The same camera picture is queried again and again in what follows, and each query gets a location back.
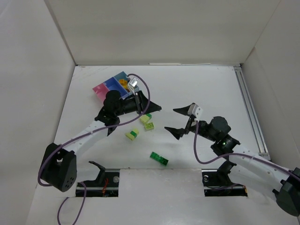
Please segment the lime green lego brick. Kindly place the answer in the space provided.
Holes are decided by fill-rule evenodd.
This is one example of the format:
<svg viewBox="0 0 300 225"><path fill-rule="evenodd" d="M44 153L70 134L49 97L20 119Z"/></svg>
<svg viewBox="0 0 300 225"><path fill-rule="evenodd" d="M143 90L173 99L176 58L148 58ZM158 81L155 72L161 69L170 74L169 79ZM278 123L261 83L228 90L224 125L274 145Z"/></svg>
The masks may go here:
<svg viewBox="0 0 300 225"><path fill-rule="evenodd" d="M144 125L144 128L146 131L150 131L150 130L153 130L155 128L155 126L154 126L153 122L148 122Z"/></svg>

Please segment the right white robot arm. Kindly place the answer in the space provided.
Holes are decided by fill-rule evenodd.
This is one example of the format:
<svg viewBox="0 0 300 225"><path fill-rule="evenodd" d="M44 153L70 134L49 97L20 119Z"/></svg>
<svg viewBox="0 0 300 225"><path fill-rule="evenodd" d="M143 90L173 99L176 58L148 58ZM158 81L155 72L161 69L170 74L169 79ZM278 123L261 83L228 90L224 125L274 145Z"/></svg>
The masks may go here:
<svg viewBox="0 0 300 225"><path fill-rule="evenodd" d="M201 120L203 109L195 103L174 112L188 116L185 128L166 127L177 140L190 132L194 136L194 155L198 163L210 164L223 158L224 163L217 169L219 178L228 185L239 184L267 195L286 213L294 217L300 215L300 170L293 170L264 159L257 153L243 147L230 136L231 127L224 117L216 116L207 123ZM197 154L197 137L213 142L211 149L216 158L201 161Z"/></svg>

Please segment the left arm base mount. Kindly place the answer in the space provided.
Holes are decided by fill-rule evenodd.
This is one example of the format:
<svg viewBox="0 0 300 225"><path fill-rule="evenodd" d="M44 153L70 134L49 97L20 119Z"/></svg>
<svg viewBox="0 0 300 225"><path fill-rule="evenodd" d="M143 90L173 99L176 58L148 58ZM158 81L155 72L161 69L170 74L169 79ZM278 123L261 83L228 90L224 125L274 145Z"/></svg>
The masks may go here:
<svg viewBox="0 0 300 225"><path fill-rule="evenodd" d="M106 169L95 161L79 167L75 196L118 197L120 169Z"/></svg>

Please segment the green lego plate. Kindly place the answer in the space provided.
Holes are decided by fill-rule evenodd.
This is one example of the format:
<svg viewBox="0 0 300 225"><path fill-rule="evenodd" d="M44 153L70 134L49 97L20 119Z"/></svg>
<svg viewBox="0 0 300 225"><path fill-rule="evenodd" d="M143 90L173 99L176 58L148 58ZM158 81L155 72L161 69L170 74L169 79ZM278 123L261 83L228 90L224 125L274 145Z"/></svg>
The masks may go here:
<svg viewBox="0 0 300 225"><path fill-rule="evenodd" d="M154 159L155 161L159 162L160 164L167 166L168 164L168 159L160 156L159 154L152 152L150 155L150 158Z"/></svg>

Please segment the aluminium rail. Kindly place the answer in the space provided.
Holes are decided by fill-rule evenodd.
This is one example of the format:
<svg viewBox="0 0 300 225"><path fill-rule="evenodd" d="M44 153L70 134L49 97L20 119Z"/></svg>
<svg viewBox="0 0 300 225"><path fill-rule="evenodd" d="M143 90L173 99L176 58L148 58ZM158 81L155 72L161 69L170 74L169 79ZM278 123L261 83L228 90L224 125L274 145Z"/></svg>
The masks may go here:
<svg viewBox="0 0 300 225"><path fill-rule="evenodd" d="M256 144L258 146L259 152L261 155L268 155L269 151L267 149L264 137L263 137L263 133L258 121L258 117L256 115L255 109L254 109L254 105L252 103L252 99L250 96L250 93L248 91L248 87L246 84L246 80L244 78L243 75L243 71L241 66L234 66L233 67L234 72L236 74L236 78L240 87L240 91L242 94L242 98L246 107L246 111L248 114L248 118L252 127L252 130L254 132L254 136L256 139Z"/></svg>

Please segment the large yellow lego brick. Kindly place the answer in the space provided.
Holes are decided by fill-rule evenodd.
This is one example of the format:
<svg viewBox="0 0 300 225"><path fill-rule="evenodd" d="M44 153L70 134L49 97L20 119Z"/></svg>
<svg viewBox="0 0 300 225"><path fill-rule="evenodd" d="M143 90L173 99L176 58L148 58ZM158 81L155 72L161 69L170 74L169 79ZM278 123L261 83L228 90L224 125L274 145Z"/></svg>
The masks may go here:
<svg viewBox="0 0 300 225"><path fill-rule="evenodd" d="M127 86L127 84L128 84L128 82L127 82L127 80L125 80L125 79L120 79L119 80L119 83L124 87L124 86Z"/></svg>

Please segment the purple-blue plastic bin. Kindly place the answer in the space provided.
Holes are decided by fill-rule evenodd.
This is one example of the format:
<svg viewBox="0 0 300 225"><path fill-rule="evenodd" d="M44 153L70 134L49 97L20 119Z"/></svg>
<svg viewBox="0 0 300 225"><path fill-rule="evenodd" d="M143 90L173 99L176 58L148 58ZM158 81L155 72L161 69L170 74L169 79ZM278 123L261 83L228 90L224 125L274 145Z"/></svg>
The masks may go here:
<svg viewBox="0 0 300 225"><path fill-rule="evenodd" d="M117 90L123 99L129 96L129 92L119 83L115 77L111 77L103 84L108 88L108 90Z"/></svg>

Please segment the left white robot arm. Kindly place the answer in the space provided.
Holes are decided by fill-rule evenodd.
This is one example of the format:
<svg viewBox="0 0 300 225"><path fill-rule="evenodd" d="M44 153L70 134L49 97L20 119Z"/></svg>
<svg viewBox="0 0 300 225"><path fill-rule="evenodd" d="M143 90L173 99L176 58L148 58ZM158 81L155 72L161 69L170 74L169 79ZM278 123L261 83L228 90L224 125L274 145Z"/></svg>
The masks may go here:
<svg viewBox="0 0 300 225"><path fill-rule="evenodd" d="M38 172L39 185L54 187L61 192L68 191L77 177L77 159L117 127L125 125L120 122L120 116L136 112L141 117L161 109L142 91L125 99L117 90L107 92L103 107L90 125L64 144L51 143L46 147Z"/></svg>

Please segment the pale yellow green-top lego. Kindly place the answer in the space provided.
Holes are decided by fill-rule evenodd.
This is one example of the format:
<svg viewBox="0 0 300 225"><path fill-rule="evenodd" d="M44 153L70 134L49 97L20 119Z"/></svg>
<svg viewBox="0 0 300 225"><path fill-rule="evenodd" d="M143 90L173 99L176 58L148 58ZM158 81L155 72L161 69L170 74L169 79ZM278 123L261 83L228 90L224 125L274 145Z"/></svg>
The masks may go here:
<svg viewBox="0 0 300 225"><path fill-rule="evenodd" d="M152 118L152 115L150 113L148 114L143 114L139 120L142 124L147 124Z"/></svg>

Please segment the pink plastic bin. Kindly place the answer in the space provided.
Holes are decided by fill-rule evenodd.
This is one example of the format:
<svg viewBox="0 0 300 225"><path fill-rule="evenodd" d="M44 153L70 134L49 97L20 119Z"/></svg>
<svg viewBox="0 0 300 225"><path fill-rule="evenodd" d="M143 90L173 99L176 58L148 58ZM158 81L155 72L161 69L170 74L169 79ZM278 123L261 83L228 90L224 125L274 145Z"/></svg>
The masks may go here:
<svg viewBox="0 0 300 225"><path fill-rule="evenodd" d="M106 94L109 92L109 89L105 85L105 83L101 83L97 85L96 87L92 88L92 90L95 92L98 99L101 100L102 102L105 100Z"/></svg>

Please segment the pale yellow green lego stack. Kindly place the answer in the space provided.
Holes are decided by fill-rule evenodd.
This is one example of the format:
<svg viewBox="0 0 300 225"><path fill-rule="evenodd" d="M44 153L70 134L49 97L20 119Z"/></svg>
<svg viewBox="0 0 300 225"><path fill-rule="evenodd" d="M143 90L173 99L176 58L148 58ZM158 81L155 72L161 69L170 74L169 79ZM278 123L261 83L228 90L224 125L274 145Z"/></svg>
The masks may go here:
<svg viewBox="0 0 300 225"><path fill-rule="evenodd" d="M139 135L139 130L137 128L133 128L129 132L125 133L125 136L131 141L136 139L138 135Z"/></svg>

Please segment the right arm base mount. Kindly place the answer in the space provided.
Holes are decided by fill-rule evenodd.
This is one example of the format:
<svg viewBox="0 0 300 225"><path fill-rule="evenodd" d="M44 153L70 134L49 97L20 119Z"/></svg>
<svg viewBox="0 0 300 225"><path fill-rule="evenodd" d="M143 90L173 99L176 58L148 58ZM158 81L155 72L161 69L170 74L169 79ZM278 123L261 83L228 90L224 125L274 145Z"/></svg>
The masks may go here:
<svg viewBox="0 0 300 225"><path fill-rule="evenodd" d="M205 197L247 197L247 189L241 184L232 183L229 179L233 163L224 162L218 169L203 169L202 184Z"/></svg>

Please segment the light blue plastic bin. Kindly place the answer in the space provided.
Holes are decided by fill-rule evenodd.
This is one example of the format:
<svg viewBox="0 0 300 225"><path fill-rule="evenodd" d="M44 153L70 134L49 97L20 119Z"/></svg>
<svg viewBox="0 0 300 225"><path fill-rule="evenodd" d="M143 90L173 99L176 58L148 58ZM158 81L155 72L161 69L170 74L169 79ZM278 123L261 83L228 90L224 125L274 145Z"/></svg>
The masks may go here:
<svg viewBox="0 0 300 225"><path fill-rule="evenodd" d="M120 80L120 79L125 79L125 80L127 80L127 82L128 82L128 81L129 81L129 78L127 77L127 74L126 74L125 72L120 72L119 74L115 75L114 78L115 78L115 80L117 81L117 84L121 87L121 89L124 90L124 91L123 91L123 94L122 94L122 96L124 96L126 90L125 90L125 89L123 88L123 86L119 83L119 80ZM126 91L126 93L127 93L128 96L132 95L132 92L131 92L131 91L130 91L130 92L127 92L127 91Z"/></svg>

